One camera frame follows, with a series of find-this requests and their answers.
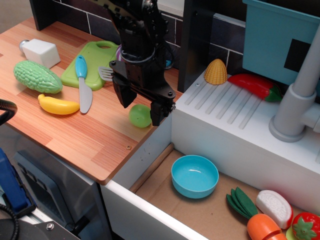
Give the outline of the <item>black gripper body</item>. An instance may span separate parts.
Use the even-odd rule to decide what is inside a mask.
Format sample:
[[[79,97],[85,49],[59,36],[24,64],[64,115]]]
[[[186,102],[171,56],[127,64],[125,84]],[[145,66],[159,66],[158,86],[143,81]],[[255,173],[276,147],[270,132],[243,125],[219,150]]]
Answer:
[[[127,79],[131,89],[149,101],[172,100],[172,110],[175,108],[176,92],[165,79],[166,49],[157,48],[153,54],[145,59],[113,60],[109,63],[113,69],[112,77],[119,75]]]

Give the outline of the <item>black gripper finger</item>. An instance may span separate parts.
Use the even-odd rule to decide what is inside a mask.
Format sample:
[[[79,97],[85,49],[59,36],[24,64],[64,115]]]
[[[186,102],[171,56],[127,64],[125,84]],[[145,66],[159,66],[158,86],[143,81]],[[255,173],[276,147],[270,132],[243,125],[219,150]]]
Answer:
[[[150,104],[150,117],[153,126],[159,126],[162,120],[173,111],[173,101],[155,100]]]
[[[114,75],[112,82],[119,102],[127,108],[136,99],[137,93],[131,89],[131,83],[120,75]]]

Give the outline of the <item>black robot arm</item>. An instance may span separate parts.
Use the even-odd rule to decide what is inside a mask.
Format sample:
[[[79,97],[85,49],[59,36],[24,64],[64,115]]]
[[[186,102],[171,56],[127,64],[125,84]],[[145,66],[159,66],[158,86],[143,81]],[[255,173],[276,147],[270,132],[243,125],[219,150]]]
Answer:
[[[140,95],[151,102],[153,126],[175,108],[175,91],[165,79],[166,53],[170,50],[164,36],[168,22],[155,0],[97,0],[106,9],[120,37],[121,60],[109,63],[115,93],[124,108]]]

